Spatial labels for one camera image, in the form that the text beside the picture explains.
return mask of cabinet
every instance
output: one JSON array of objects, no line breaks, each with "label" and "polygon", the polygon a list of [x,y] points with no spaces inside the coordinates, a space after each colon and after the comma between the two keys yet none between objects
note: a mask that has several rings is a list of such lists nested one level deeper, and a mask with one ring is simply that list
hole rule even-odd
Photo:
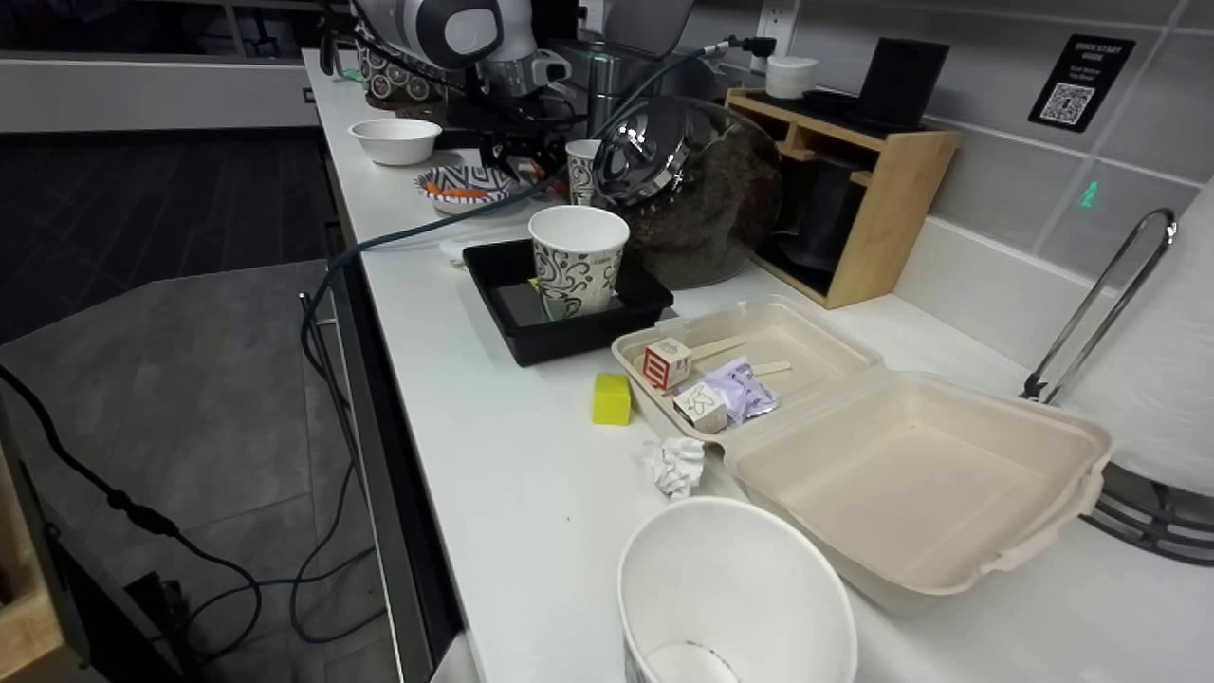
[{"label": "cabinet", "polygon": [[892,291],[947,173],[960,134],[914,130],[871,137],[802,111],[784,111],[751,91],[728,91],[725,105],[770,130],[778,137],[783,159],[792,167],[847,162],[847,178],[859,196],[841,215],[847,236],[830,272],[802,272],[783,257],[770,257],[770,250],[759,250],[759,262],[828,306],[847,306]]}]

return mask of styrofoam container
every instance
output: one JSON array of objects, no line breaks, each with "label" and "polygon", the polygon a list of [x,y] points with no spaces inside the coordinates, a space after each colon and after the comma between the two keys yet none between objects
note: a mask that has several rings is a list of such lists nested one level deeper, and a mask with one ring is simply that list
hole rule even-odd
[{"label": "styrofoam container", "polygon": [[617,565],[630,683],[847,683],[859,627],[830,563],[720,498],[656,511]]},{"label": "styrofoam container", "polygon": [[[770,419],[731,425],[725,434],[689,429],[674,408],[673,393],[656,392],[636,369],[646,344],[659,339],[680,339],[685,349],[713,349],[704,357],[696,357],[696,374],[711,374],[713,369],[746,357],[759,369],[759,382],[778,393],[778,408]],[[763,429],[766,421],[778,421],[802,402],[818,402],[850,374],[879,369],[875,352],[778,300],[737,304],[716,316],[659,321],[617,339],[611,352],[630,372],[640,408],[656,415],[674,434],[720,441],[725,446]]]},{"label": "styrofoam container", "polygon": [[898,610],[1048,551],[1098,505],[1108,457],[1113,438],[1081,419],[866,372],[728,453],[728,469]]},{"label": "styrofoam container", "polygon": [[431,157],[431,143],[444,130],[424,119],[373,119],[349,125],[349,137],[373,157],[378,167],[411,167]]}]

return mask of white countertop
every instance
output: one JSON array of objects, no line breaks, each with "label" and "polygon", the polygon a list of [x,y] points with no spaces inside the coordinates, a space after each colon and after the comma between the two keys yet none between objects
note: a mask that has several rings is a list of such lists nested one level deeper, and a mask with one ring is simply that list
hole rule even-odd
[{"label": "white countertop", "polygon": [[[431,221],[416,171],[367,162],[344,134],[376,114],[360,87],[328,81],[314,52],[306,76],[355,240]],[[481,678],[617,683],[616,565],[630,530],[663,505],[640,469],[656,434],[646,421],[589,421],[592,374],[616,369],[608,349],[516,369],[469,277],[440,257],[440,240],[507,236],[521,215],[524,209],[392,242],[363,253],[363,271]],[[847,329],[892,369],[995,393],[1013,393],[1023,379],[1023,369],[898,297],[818,311],[759,271],[674,291],[674,316],[775,297]],[[1209,678],[1209,607],[1209,570],[1069,522],[1031,565],[931,610],[892,617],[854,594],[859,678]]]}]

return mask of plate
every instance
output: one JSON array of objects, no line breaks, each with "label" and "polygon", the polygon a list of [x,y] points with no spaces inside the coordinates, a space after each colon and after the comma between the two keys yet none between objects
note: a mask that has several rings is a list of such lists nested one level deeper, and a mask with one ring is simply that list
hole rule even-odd
[{"label": "plate", "polygon": [[516,178],[494,167],[431,167],[416,186],[436,212],[454,215],[501,200]]}]

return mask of bowl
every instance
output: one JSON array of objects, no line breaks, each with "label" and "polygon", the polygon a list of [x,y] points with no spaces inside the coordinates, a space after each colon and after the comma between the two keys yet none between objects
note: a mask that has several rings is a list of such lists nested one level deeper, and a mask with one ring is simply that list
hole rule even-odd
[{"label": "bowl", "polygon": [[501,200],[516,178],[497,167],[431,167],[416,178],[427,206],[444,215],[460,215]]},{"label": "bowl", "polygon": [[376,119],[349,125],[349,137],[355,137],[378,167],[424,162],[440,134],[444,130],[436,120],[421,119]]},{"label": "bowl", "polygon": [[656,511],[617,565],[630,678],[850,683],[859,627],[830,563],[784,521],[725,498]]}]

